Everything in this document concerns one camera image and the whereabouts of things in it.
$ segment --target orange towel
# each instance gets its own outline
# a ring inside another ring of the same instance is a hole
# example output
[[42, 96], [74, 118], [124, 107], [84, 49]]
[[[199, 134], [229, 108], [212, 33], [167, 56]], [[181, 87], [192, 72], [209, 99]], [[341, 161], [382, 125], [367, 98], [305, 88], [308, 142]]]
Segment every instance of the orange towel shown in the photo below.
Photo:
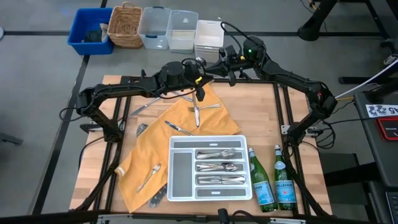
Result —
[[[195, 125], [194, 113], [188, 111], [188, 107], [192, 107], [193, 103], [181, 98], [148, 126], [137, 138], [136, 146], [128, 157], [115, 170], [119, 176], [119, 189], [130, 213], [145, 204], [167, 183], [169, 139], [171, 136], [185, 135], [172, 129], [164, 121], [170, 121], [193, 135], [229, 135], [240, 132], [238, 125], [231, 119], [225, 105], [210, 85], [203, 88], [206, 93], [205, 99], [197, 102], [198, 106], [221, 103], [221, 107], [201, 110], [199, 128]], [[162, 164], [160, 170], [137, 193], [138, 187], [158, 163]]]

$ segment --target san pellegrino bottle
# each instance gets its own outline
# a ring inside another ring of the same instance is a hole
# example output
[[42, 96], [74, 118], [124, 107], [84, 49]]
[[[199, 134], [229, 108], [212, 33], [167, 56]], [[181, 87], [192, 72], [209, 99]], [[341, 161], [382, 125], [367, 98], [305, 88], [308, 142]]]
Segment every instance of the san pellegrino bottle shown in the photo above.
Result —
[[281, 210], [293, 210], [296, 207], [296, 194], [290, 175], [286, 172], [286, 165], [279, 145], [275, 145], [275, 190]]
[[272, 212], [278, 209], [274, 199], [267, 172], [254, 154], [254, 149], [249, 148], [250, 176], [256, 192], [257, 201], [262, 212]]

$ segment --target wooden table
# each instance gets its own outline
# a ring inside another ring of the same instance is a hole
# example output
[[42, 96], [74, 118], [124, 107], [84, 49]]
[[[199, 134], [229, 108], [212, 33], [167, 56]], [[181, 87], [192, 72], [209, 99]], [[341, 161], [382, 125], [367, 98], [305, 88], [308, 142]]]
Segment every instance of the wooden table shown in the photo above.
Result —
[[[103, 83], [116, 84], [120, 82], [120, 79], [121, 76], [106, 75]], [[230, 87], [228, 83], [212, 83], [211, 86], [227, 107], [232, 119], [234, 119], [241, 128], [242, 131], [240, 134], [246, 136], [248, 147], [253, 147], [255, 149], [256, 155], [267, 171], [272, 183], [274, 180], [275, 163], [274, 145], [282, 144], [273, 85], [237, 83], [235, 86]], [[282, 90], [280, 90], [280, 95], [281, 102], [284, 102]], [[299, 121], [308, 114], [307, 100], [303, 93], [290, 88], [289, 96], [294, 120]], [[122, 100], [121, 105], [124, 105], [125, 100], [125, 98]], [[129, 111], [134, 111], [150, 100], [149, 98], [143, 98], [141, 96], [132, 97]], [[172, 100], [159, 100], [137, 116], [128, 119], [120, 161], [123, 161], [129, 154], [129, 151], [134, 147], [137, 127], [142, 123], [151, 124], [151, 122], [177, 100], [178, 98]], [[108, 115], [108, 117], [112, 117], [115, 102], [116, 99], [109, 99], [101, 105], [101, 110]], [[284, 111], [284, 121], [287, 123], [284, 103], [282, 103], [282, 109]], [[121, 107], [119, 117], [121, 117], [122, 114], [123, 106]], [[103, 133], [100, 131], [90, 133], [87, 142], [101, 137], [102, 135]], [[305, 138], [305, 141], [316, 144], [314, 138]], [[101, 140], [86, 148], [76, 180], [70, 208], [79, 206], [98, 183], [105, 146], [106, 142]], [[331, 214], [328, 192], [326, 191], [318, 151], [307, 144], [301, 144], [299, 149], [306, 186], [322, 208]], [[117, 187], [117, 182], [118, 180], [116, 181], [111, 211], [128, 213]], [[298, 211], [299, 213], [303, 213], [299, 188], [296, 186], [295, 190]], [[107, 192], [108, 184], [104, 186], [100, 208], [104, 208]], [[136, 213], [217, 215], [217, 209], [219, 208], [226, 208], [229, 214], [232, 214], [236, 210], [245, 210], [255, 216], [292, 216], [292, 212], [281, 210], [262, 213], [254, 194], [251, 200], [238, 202], [169, 202], [167, 198], [164, 197], [157, 208], [149, 208], [147, 204], [145, 204], [136, 210]]]

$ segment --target fork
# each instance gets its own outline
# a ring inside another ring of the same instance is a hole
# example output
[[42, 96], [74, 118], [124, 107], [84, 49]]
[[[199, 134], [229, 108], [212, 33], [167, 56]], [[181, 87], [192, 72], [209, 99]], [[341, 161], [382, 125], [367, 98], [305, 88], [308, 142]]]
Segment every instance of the fork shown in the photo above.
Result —
[[[201, 108], [198, 107], [198, 110], [207, 109], [207, 108], [220, 108], [220, 107], [221, 107], [221, 104], [217, 103], [215, 105], [202, 106]], [[188, 107], [188, 110], [191, 112], [195, 112], [195, 109], [193, 107]]]

